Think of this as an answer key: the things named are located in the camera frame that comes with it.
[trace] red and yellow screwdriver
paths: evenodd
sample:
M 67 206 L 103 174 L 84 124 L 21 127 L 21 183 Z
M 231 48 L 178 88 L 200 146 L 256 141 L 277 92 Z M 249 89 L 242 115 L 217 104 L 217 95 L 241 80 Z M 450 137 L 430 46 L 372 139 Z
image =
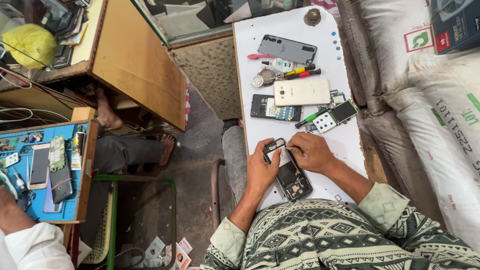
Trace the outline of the red and yellow screwdriver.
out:
M 312 70 L 312 69 L 315 69 L 315 64 L 311 64 L 311 65 L 306 66 L 306 67 L 297 68 L 294 71 L 290 71 L 290 72 L 280 74 L 279 76 L 275 77 L 275 79 L 276 80 L 291 80 L 291 79 L 295 79 L 295 78 L 303 78 L 303 77 L 307 77 L 307 76 L 310 76 L 310 75 L 315 75 L 315 74 L 321 74 L 322 73 L 321 69 L 308 72 L 308 70 Z

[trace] concrete floor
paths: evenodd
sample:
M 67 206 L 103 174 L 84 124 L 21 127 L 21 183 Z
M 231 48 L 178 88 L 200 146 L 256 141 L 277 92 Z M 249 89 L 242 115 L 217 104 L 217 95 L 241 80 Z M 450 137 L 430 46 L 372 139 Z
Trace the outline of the concrete floor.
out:
M 221 132 L 223 122 L 216 118 L 198 92 L 190 87 L 191 112 L 185 133 L 175 134 L 180 146 L 175 146 L 166 168 L 155 168 L 138 175 L 158 175 L 169 178 L 177 189 L 177 242 L 185 237 L 192 245 L 189 254 L 191 267 L 198 267 L 213 234 L 210 172 L 213 162 L 223 157 Z M 220 205 L 222 218 L 233 210 L 233 200 L 225 180 L 225 170 L 220 168 Z M 132 244 L 147 249 L 158 237 L 171 244 L 172 192 L 163 183 L 121 183 L 119 185 L 117 253 L 122 244 Z

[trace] man's left hand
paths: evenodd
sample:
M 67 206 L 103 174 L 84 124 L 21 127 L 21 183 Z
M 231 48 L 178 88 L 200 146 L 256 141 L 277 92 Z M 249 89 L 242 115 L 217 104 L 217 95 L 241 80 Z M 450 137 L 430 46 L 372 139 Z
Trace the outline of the man's left hand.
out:
M 249 195 L 264 195 L 268 187 L 273 183 L 280 165 L 280 153 L 278 149 L 273 154 L 272 164 L 268 164 L 264 159 L 264 148 L 274 139 L 266 139 L 258 142 L 253 155 L 247 158 L 247 187 L 245 193 Z

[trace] green and white patterned shirt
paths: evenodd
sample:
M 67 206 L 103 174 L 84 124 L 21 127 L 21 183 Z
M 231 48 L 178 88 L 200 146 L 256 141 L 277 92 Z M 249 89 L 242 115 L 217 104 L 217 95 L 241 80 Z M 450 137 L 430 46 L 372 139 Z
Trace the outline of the green and white patterned shirt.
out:
M 408 199 L 375 183 L 356 211 L 324 199 L 260 211 L 248 235 L 225 218 L 200 269 L 480 269 L 480 256 Z

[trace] pink tool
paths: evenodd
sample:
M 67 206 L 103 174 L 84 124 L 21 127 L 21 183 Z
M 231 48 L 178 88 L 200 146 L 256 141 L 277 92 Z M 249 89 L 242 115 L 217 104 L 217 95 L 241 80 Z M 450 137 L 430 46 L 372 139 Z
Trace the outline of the pink tool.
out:
M 249 55 L 247 55 L 248 59 L 257 59 L 259 57 L 275 58 L 275 56 L 266 55 L 266 54 L 249 54 Z

